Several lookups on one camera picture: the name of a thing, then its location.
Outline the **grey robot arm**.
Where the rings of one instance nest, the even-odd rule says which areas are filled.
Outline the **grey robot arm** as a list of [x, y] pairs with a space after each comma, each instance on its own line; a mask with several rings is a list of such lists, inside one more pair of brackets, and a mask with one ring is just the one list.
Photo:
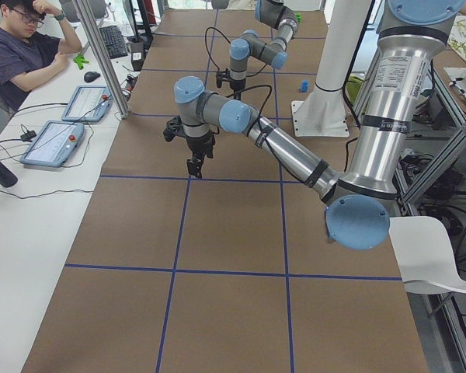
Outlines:
[[186, 76], [174, 85], [179, 115], [166, 124], [164, 139], [186, 140], [192, 152], [188, 172], [200, 176], [204, 160], [213, 155], [214, 128], [245, 135], [319, 194], [326, 206], [329, 238], [352, 249], [372, 248], [388, 236], [398, 157], [427, 70], [433, 57], [446, 47], [462, 7], [461, 1], [385, 3], [377, 41], [377, 70], [370, 80], [370, 96], [352, 162], [344, 172], [334, 170], [297, 137], [347, 136], [343, 93], [351, 50], [372, 8], [369, 1], [335, 4], [315, 87], [307, 99], [292, 104], [295, 135], [272, 124], [254, 106], [208, 91], [199, 78]]
[[283, 1], [258, 1], [255, 17], [275, 29], [276, 36], [267, 43], [259, 38], [255, 30], [244, 31], [230, 43], [230, 67], [216, 73], [216, 86], [220, 88], [224, 82], [228, 82], [237, 99], [245, 88], [249, 59], [255, 58], [274, 69], [282, 68], [287, 60], [287, 45], [298, 31], [297, 17]]

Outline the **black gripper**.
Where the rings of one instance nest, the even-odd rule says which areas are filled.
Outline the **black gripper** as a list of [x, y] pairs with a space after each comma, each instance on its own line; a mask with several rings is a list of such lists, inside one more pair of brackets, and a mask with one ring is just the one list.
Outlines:
[[186, 125], [181, 121], [180, 117], [174, 117], [166, 122], [166, 128], [163, 131], [163, 137], [167, 142], [170, 142], [174, 137], [185, 138], [188, 148], [192, 152], [190, 159], [186, 160], [187, 170], [190, 176], [201, 179], [202, 166], [204, 157], [212, 159], [214, 157], [213, 150], [215, 145], [214, 133], [211, 129], [207, 129], [205, 134], [199, 137], [192, 137], [185, 133]]
[[221, 88], [224, 82], [228, 82], [233, 92], [244, 89], [246, 79], [247, 71], [232, 71], [226, 68], [223, 71], [216, 72], [216, 86]]

